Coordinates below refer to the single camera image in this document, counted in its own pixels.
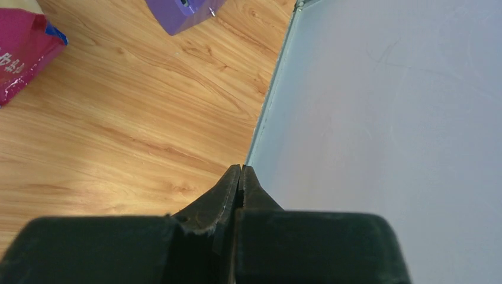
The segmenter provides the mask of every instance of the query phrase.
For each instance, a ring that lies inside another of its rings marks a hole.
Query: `purple container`
[[[170,35],[186,30],[189,27],[210,17],[226,0],[146,0],[157,21]]]

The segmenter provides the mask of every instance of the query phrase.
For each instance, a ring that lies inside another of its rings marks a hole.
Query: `pink package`
[[[5,0],[0,0],[0,107],[67,45],[66,37],[41,10],[38,13],[37,9],[32,12],[33,9],[12,8],[12,4],[2,6],[2,1]]]

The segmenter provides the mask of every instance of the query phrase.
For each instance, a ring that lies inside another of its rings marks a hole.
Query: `wood grain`
[[[70,44],[0,110],[0,256],[32,218],[176,212],[243,163],[294,2],[171,37],[144,1],[39,0]]]

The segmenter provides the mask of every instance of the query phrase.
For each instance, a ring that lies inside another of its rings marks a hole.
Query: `purple object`
[[[146,0],[160,25],[170,35],[216,16],[226,0]]]

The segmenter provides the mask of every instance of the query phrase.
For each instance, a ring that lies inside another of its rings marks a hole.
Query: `gray panel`
[[[373,212],[415,283],[502,283],[502,1],[323,0],[248,164],[285,208]]]

